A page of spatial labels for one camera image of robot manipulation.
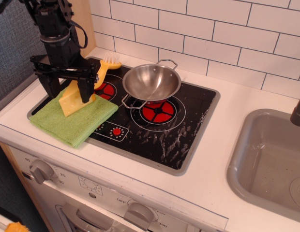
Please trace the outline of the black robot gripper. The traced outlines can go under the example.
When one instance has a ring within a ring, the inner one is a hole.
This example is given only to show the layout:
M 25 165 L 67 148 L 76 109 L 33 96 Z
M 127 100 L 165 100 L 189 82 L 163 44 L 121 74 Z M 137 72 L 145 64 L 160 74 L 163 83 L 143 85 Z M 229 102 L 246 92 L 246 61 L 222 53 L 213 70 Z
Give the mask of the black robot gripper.
M 81 50 L 88 46 L 88 37 L 84 37 L 84 45 L 81 45 L 77 35 L 39 36 L 47 54 L 32 56 L 30 61 L 34 64 L 40 83 L 52 99 L 60 93 L 59 78 L 77 81 L 83 103 L 89 102 L 94 93 L 98 69 L 81 56 Z

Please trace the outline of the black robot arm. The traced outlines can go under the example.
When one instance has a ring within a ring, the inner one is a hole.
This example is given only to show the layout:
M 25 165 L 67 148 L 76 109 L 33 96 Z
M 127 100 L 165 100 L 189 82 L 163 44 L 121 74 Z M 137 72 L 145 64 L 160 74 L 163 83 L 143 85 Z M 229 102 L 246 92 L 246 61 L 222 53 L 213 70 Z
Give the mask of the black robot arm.
M 46 54 L 32 56 L 35 74 L 51 98 L 61 91 L 59 78 L 76 80 L 83 103 L 90 100 L 98 80 L 98 67 L 81 56 L 74 12 L 67 0 L 26 0 L 24 2 L 34 23 Z

